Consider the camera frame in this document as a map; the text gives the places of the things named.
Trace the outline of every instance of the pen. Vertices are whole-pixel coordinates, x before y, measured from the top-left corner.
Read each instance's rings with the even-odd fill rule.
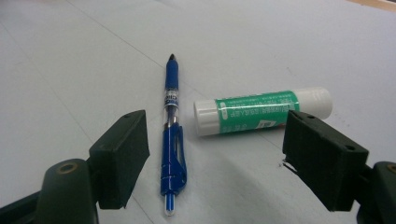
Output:
[[[165,197],[165,214],[175,213],[175,196],[186,186],[187,169],[183,150],[183,129],[178,124],[178,64],[171,55],[166,64],[163,125],[163,162],[161,195]]]

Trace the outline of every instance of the table surface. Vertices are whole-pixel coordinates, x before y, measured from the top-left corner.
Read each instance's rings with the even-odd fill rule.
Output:
[[[148,158],[126,209],[101,223],[356,223],[279,166],[284,129],[200,137],[193,102],[321,86],[325,122],[396,161],[396,14],[348,1],[0,1],[0,206],[41,188],[60,161],[88,159],[122,115],[145,109]],[[163,84],[179,62],[189,182],[160,195]]]

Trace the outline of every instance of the white cap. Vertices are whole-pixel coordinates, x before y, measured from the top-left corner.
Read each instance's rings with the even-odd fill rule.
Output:
[[[300,111],[319,119],[326,119],[332,113],[332,97],[321,87],[292,91],[299,102]],[[196,129],[199,135],[219,133],[218,107],[214,100],[194,102]]]

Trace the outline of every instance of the green label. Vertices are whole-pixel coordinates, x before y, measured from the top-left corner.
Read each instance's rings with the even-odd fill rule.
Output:
[[[289,110],[300,110],[292,91],[271,92],[215,100],[219,110],[220,132],[231,133],[269,128],[286,122]]]

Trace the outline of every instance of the glue stick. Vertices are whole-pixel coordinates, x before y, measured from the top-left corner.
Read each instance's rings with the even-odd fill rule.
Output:
[[[326,119],[332,113],[332,97],[326,89],[315,87],[194,103],[199,135],[284,125],[289,110]]]

